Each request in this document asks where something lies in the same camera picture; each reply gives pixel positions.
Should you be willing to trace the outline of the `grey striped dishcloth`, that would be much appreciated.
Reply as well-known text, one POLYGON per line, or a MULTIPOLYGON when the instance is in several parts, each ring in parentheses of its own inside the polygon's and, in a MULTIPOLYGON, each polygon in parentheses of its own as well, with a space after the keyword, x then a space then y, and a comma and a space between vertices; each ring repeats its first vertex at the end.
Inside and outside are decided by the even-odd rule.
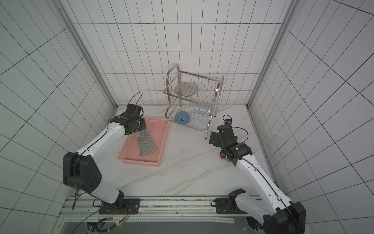
POLYGON ((140 150, 140 156, 149 156, 157 149, 146 129, 137 132, 136 141, 140 150))

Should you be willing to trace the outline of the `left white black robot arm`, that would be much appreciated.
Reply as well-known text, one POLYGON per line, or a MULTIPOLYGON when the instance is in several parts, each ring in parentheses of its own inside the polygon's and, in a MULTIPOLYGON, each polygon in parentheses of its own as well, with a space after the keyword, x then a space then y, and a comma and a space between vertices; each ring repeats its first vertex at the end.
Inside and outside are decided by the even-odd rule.
POLYGON ((63 157, 63 184, 101 200, 100 214, 120 214, 126 204, 123 192, 104 181, 96 162, 120 137, 145 130, 143 115, 141 106, 128 104, 126 111, 110 119, 90 143, 63 157))

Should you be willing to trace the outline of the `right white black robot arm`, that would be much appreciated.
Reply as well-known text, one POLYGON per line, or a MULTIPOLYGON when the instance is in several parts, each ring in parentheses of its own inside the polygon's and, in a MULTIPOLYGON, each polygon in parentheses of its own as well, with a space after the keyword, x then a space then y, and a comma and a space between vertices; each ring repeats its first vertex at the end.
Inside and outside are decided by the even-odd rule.
POLYGON ((300 202, 293 202, 264 172, 244 142, 238 142, 230 124, 218 126, 211 132, 209 144, 221 148, 221 156, 242 171, 261 197, 258 201, 245 190, 237 189, 229 194, 233 211, 245 212, 254 218, 267 234, 303 234, 306 209, 300 202))

